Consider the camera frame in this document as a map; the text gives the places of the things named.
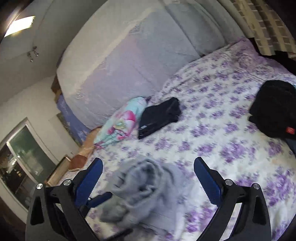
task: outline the floral bedspread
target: floral bedspread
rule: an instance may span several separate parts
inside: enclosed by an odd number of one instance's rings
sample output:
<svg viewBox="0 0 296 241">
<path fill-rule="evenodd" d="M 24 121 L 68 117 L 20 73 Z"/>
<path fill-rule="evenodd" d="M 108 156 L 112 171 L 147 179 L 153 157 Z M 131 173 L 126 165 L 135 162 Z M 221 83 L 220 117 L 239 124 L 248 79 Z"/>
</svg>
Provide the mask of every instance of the floral bedspread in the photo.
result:
<svg viewBox="0 0 296 241">
<path fill-rule="evenodd" d="M 104 171 L 92 195 L 102 192 L 121 162 L 138 154 L 175 163 L 192 182 L 191 192 L 182 199 L 186 211 L 176 232 L 155 237 L 140 230 L 130 239 L 195 241 L 216 210 L 193 172 L 193 161 L 201 156 L 225 179 L 245 186 L 260 184 L 268 206 L 272 240 L 277 240 L 296 213 L 296 159 L 285 142 L 265 136 L 247 120 L 259 87 L 273 79 L 296 84 L 296 76 L 277 62 L 258 56 L 245 38 L 186 65 L 150 103 L 177 97 L 182 109 L 179 122 L 142 140 L 134 131 L 129 139 L 95 151 L 87 166 L 99 157 Z M 74 175 L 67 173 L 64 179 Z M 237 204 L 221 240 L 229 237 L 238 212 Z M 92 209 L 86 219 L 99 236 L 118 231 L 116 226 L 99 221 L 98 208 Z"/>
</svg>

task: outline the bedding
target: bedding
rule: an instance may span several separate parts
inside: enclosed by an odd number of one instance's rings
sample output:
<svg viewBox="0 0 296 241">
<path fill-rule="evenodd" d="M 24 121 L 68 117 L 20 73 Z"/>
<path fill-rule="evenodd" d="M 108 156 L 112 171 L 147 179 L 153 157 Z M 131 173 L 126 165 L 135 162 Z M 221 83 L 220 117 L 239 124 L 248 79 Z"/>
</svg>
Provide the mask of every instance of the bedding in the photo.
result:
<svg viewBox="0 0 296 241">
<path fill-rule="evenodd" d="M 251 42 L 242 38 L 189 63 L 152 97 L 149 105 L 171 97 L 180 100 L 182 115 L 177 123 L 142 140 L 134 130 L 129 139 L 93 153 L 86 167 L 99 157 L 104 170 L 92 196 L 102 193 L 120 163 L 140 154 L 174 163 L 190 181 L 190 192 L 179 199 L 186 210 L 178 213 L 174 233 L 161 238 L 135 229 L 127 240 L 197 240 L 216 210 L 194 174 L 198 156 L 238 185 L 259 183 L 268 206 L 272 240 L 282 235 L 296 213 L 296 158 L 284 141 L 265 136 L 247 120 L 259 87 L 276 79 L 296 84 L 296 76 L 276 61 L 260 57 Z M 63 180 L 74 176 L 67 173 Z M 229 237 L 238 212 L 239 205 L 221 240 Z M 100 222 L 99 214 L 100 207 L 91 209 L 86 218 L 95 233 L 108 237 L 118 231 Z"/>
<path fill-rule="evenodd" d="M 77 117 L 73 114 L 72 110 L 67 105 L 64 96 L 61 94 L 57 101 L 57 108 L 61 111 L 67 127 L 69 127 L 70 135 L 73 139 L 82 145 L 85 141 L 87 134 L 91 132 L 84 124 L 82 124 Z"/>
<path fill-rule="evenodd" d="M 57 76 L 74 115 L 93 129 L 131 98 L 161 90 L 185 64 L 241 36 L 217 1 L 108 0 L 67 47 Z"/>
</svg>

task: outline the red label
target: red label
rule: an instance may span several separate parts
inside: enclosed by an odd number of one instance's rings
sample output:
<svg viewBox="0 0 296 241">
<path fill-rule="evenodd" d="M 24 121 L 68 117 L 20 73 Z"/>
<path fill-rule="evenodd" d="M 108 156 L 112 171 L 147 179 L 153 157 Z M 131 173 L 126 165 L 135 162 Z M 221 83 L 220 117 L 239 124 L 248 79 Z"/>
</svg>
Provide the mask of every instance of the red label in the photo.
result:
<svg viewBox="0 0 296 241">
<path fill-rule="evenodd" d="M 295 129 L 292 127 L 287 127 L 286 132 L 291 135 L 295 135 Z"/>
</svg>

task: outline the ceiling light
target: ceiling light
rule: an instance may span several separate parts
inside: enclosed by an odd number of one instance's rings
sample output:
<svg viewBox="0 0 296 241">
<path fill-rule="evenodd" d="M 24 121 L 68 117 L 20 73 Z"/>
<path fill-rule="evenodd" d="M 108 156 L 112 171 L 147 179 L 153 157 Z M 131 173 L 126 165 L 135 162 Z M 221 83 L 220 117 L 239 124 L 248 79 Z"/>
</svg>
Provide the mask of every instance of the ceiling light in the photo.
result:
<svg viewBox="0 0 296 241">
<path fill-rule="evenodd" d="M 9 26 L 6 34 L 4 37 L 16 33 L 18 31 L 21 31 L 23 29 L 31 27 L 33 21 L 34 21 L 35 16 L 30 16 L 26 18 L 21 18 L 19 20 L 13 21 L 13 23 Z"/>
</svg>

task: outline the wooden furniture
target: wooden furniture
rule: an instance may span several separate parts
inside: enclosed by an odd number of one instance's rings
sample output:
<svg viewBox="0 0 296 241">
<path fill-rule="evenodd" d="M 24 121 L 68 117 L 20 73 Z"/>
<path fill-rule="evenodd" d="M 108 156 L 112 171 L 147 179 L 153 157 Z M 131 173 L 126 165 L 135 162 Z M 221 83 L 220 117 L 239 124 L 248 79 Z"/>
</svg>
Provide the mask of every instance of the wooden furniture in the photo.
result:
<svg viewBox="0 0 296 241">
<path fill-rule="evenodd" d="M 64 156 L 44 183 L 50 187 L 56 186 L 59 180 L 68 171 L 70 162 L 70 158 L 68 156 Z"/>
</svg>

